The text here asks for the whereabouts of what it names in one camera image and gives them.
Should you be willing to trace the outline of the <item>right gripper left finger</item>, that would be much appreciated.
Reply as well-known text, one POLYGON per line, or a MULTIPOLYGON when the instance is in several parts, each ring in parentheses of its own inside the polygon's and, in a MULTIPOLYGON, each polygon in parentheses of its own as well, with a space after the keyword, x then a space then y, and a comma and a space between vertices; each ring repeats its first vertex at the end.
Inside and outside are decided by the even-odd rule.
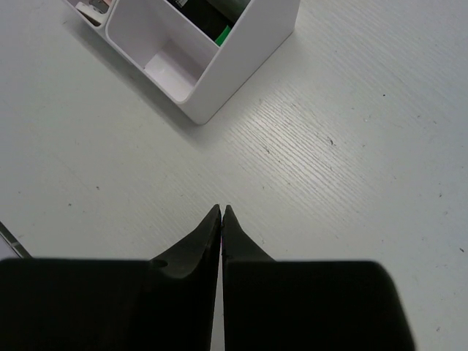
POLYGON ((150 260, 1 262, 3 350, 208 350, 222 216, 150 260))

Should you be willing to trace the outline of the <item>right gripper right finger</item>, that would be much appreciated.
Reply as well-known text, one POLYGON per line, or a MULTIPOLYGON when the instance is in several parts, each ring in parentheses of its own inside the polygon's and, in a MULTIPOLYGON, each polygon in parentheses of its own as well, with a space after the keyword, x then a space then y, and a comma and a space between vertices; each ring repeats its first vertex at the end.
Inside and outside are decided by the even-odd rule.
POLYGON ((413 350, 388 272, 368 260, 279 261, 222 220, 227 350, 413 350))

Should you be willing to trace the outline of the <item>green highlighter marker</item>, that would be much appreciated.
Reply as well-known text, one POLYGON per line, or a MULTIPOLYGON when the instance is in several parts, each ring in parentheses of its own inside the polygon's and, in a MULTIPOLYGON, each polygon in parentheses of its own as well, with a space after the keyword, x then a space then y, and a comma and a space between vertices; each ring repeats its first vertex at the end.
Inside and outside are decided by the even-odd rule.
POLYGON ((182 15, 221 46, 250 0, 169 1, 182 15))

